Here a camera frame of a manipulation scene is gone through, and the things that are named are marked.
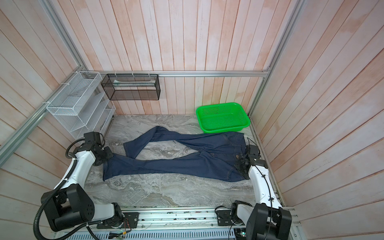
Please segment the dark blue denim trousers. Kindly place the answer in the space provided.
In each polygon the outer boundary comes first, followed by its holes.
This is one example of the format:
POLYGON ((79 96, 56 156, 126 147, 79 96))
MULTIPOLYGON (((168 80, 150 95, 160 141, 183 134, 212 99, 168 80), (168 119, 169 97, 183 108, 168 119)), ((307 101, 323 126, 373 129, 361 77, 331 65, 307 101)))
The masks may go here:
POLYGON ((171 173, 225 182, 245 179, 235 167, 239 158, 246 154, 244 134, 239 132, 189 135, 156 126, 123 146, 124 156, 115 154, 104 163, 104 181, 120 175, 171 173), (194 150, 194 153, 175 159, 137 159, 148 143, 165 141, 176 141, 194 150))

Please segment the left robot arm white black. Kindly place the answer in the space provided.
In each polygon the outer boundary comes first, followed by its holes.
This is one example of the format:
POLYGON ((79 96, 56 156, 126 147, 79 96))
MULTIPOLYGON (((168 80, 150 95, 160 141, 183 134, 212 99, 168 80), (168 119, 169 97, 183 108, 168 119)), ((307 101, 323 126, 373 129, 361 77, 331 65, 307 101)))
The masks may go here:
POLYGON ((38 225, 40 216, 45 214, 54 232, 92 223, 121 227, 124 215, 120 206, 117 203, 96 204, 84 190, 91 167, 100 166, 113 156, 105 145, 103 134, 88 132, 76 142, 81 145, 73 151, 73 144, 66 149, 65 156, 71 159, 71 164, 61 182, 41 197, 41 209, 34 224, 38 225))

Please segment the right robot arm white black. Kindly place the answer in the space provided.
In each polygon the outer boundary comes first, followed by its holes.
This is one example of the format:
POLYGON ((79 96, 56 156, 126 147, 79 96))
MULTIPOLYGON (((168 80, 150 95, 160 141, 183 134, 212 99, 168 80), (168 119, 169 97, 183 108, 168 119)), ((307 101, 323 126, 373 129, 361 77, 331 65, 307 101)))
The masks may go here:
POLYGON ((237 161, 235 167, 252 182, 256 204, 243 201, 232 203, 232 221, 245 225, 247 240, 287 240, 292 215, 283 209, 273 191, 268 165, 261 159, 259 147, 246 146, 245 155, 237 161))

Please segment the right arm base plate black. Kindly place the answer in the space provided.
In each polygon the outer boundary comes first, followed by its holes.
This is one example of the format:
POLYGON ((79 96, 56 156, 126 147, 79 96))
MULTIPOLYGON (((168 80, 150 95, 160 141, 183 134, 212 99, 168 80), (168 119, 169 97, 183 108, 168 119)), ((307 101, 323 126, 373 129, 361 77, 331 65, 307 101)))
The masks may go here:
POLYGON ((234 222, 232 219, 232 211, 225 208, 219 208, 215 210, 217 215, 217 224, 218 226, 225 227, 231 226, 234 222))

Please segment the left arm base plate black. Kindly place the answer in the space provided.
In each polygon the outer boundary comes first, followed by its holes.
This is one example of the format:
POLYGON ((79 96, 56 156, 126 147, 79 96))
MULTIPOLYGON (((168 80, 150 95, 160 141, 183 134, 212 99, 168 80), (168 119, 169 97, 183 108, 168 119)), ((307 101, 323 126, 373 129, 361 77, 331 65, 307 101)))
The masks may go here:
POLYGON ((115 217, 112 220, 97 224, 97 229, 136 229, 139 220, 138 212, 123 212, 123 218, 115 217))

